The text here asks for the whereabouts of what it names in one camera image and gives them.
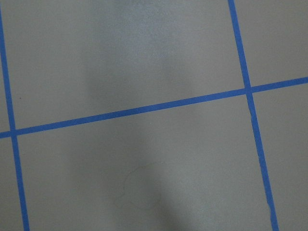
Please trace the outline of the brown paper table cover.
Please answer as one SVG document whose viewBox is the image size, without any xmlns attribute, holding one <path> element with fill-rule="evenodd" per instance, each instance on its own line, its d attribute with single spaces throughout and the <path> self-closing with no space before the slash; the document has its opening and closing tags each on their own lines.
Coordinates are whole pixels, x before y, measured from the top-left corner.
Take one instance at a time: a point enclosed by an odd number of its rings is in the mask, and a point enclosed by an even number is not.
<svg viewBox="0 0 308 231">
<path fill-rule="evenodd" d="M 305 0 L 3 0 L 3 231 L 305 231 Z"/>
</svg>

